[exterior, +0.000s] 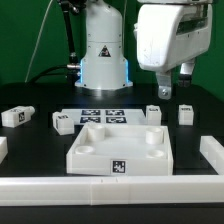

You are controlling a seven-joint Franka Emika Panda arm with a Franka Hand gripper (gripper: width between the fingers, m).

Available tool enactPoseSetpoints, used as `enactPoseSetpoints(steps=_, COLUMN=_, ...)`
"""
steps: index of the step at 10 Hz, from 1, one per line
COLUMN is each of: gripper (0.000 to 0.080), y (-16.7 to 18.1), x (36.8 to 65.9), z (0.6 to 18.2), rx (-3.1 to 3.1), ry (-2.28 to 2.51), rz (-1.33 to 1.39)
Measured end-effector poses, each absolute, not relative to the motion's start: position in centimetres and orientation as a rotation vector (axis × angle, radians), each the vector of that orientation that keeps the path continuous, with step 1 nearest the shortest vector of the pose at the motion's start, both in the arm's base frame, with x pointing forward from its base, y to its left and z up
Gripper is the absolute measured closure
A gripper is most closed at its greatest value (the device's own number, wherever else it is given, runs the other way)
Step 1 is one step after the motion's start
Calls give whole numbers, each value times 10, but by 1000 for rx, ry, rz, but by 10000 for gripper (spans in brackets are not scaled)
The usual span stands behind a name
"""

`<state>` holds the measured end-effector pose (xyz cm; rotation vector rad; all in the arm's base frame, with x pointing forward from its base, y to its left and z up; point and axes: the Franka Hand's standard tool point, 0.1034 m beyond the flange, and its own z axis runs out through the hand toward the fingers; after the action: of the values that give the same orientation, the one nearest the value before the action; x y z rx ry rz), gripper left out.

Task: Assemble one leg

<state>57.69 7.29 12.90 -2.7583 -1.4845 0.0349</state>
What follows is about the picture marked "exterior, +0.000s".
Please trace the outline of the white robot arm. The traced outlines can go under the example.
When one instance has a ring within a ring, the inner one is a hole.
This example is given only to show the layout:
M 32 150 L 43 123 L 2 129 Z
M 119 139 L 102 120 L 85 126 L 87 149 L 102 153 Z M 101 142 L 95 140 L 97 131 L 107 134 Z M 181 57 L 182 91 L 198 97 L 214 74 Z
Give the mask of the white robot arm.
M 137 0 L 134 36 L 137 62 L 156 73 L 158 96 L 170 99 L 172 69 L 178 84 L 191 84 L 196 58 L 210 45 L 214 0 Z M 104 0 L 87 0 L 86 54 L 75 85 L 98 95 L 130 87 L 128 61 L 122 47 L 122 15 Z

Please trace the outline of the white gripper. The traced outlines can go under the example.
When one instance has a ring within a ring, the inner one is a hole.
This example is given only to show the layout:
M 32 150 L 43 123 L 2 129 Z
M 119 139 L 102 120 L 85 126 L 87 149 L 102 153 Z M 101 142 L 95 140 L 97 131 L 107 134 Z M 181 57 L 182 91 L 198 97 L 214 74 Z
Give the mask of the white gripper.
M 171 98 L 172 73 L 168 70 L 180 64 L 178 85 L 191 85 L 193 58 L 208 50 L 211 30 L 211 4 L 144 4 L 140 8 L 137 60 L 143 70 L 157 72 L 160 99 Z

